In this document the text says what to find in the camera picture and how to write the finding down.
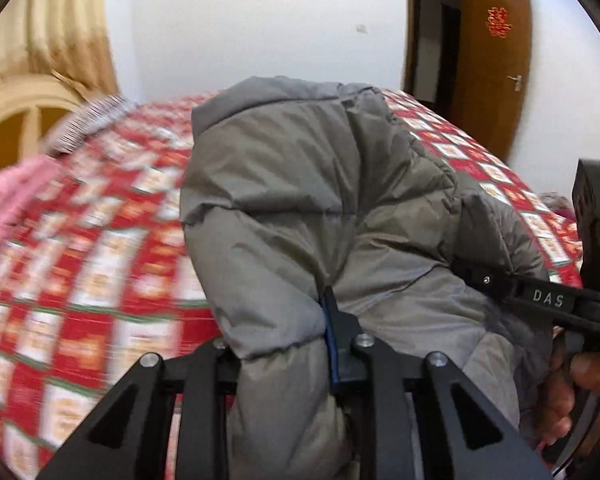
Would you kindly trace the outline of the person right hand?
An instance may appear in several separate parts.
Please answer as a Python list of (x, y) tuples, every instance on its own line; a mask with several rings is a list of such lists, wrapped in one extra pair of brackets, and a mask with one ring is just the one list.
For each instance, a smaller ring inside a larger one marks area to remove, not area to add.
[[(553, 445), (565, 437), (572, 426), (571, 412), (576, 405), (574, 387), (600, 396), (600, 353), (580, 353), (571, 360), (561, 344), (554, 345), (548, 374), (541, 393), (536, 433), (542, 445)], [(587, 453), (600, 437), (600, 412), (582, 451)]]

